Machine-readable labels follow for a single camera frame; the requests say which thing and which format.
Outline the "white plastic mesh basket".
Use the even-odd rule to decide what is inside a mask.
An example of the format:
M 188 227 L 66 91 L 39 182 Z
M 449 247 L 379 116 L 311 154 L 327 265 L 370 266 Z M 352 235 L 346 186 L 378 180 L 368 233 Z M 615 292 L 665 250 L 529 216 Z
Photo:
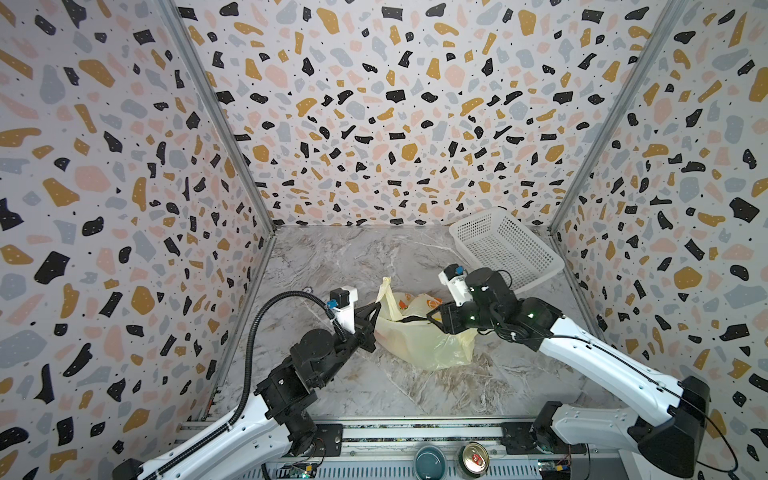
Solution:
M 449 227 L 449 233 L 469 268 L 508 272 L 517 294 L 549 281 L 564 268 L 563 259 L 552 248 L 502 208 L 461 219 Z

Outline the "yellow plastic bag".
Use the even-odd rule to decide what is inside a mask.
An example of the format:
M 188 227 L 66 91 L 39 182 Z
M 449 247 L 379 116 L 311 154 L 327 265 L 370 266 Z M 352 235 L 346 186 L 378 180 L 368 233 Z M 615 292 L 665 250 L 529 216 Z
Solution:
M 375 338 L 394 356 L 425 371 L 438 371 L 472 363 L 477 333 L 443 333 L 427 317 L 403 318 L 397 306 L 391 279 L 383 277 L 376 301 L 381 303 Z

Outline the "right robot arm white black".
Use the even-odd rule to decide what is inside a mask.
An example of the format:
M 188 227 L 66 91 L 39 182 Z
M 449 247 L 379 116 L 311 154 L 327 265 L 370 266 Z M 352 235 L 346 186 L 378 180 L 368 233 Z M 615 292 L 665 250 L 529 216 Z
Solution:
M 678 478 L 694 475 L 708 420 L 710 388 L 678 380 L 613 349 L 561 310 L 535 297 L 518 298 L 502 274 L 471 273 L 451 264 L 438 275 L 452 296 L 427 315 L 447 334 L 493 333 L 554 358 L 624 403 L 622 409 L 583 409 L 547 402 L 520 445 L 557 453 L 567 445 L 601 445 L 637 453 Z

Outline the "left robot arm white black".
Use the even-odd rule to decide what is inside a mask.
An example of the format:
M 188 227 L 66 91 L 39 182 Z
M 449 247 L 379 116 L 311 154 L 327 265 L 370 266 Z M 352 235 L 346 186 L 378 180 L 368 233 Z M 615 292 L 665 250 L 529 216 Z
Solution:
M 227 418 L 152 460 L 129 459 L 114 468 L 114 479 L 232 479 L 259 464 L 312 449 L 317 425 L 307 409 L 359 350 L 376 348 L 381 304 L 352 310 L 351 332 L 313 329 L 290 349 L 282 363 L 254 387 Z

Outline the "left green circuit board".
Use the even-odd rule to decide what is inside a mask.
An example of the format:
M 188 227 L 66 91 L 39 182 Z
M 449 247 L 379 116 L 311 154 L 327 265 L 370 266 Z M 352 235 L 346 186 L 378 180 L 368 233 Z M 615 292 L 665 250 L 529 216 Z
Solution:
M 292 463 L 280 466 L 275 473 L 277 479 L 315 479 L 318 465 L 315 463 Z

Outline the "green circuit board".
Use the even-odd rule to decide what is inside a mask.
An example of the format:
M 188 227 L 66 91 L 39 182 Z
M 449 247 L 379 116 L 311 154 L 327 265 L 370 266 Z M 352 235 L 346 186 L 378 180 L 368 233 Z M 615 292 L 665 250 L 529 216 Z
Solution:
M 315 463 L 292 463 L 280 466 L 275 473 L 277 479 L 315 479 L 318 465 Z
M 537 468 L 542 480 L 570 480 L 571 466 L 566 461 L 541 460 Z

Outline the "teal round cup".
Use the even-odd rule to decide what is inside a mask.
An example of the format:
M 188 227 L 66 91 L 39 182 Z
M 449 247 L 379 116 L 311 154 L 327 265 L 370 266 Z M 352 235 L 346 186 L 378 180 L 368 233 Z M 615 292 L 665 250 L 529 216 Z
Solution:
M 414 474 L 418 480 L 442 480 L 447 473 L 443 452 L 434 445 L 424 445 L 414 457 Z

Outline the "metal drink can top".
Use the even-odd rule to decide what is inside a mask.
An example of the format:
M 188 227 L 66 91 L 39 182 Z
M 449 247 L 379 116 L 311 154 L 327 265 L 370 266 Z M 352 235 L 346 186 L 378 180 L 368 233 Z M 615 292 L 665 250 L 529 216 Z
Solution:
M 487 474 L 490 457 L 486 448 L 477 442 L 462 445 L 457 453 L 457 468 L 465 479 L 479 479 Z

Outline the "right green circuit board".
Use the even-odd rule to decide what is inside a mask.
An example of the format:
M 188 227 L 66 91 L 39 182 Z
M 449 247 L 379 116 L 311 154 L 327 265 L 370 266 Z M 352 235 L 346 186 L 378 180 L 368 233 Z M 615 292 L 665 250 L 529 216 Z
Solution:
M 542 480 L 570 480 L 571 466 L 566 461 L 541 460 L 537 468 Z

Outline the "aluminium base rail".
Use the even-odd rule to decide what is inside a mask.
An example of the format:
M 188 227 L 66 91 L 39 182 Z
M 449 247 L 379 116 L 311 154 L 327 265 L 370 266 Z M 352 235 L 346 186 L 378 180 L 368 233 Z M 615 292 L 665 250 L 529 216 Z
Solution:
M 315 479 L 413 479 L 414 457 L 424 445 L 437 446 L 447 462 L 446 478 L 462 479 L 459 448 L 483 445 L 490 457 L 487 479 L 541 479 L 537 462 L 566 461 L 571 479 L 664 479 L 666 473 L 639 455 L 596 445 L 533 446 L 528 417 L 320 419 L 310 462 Z

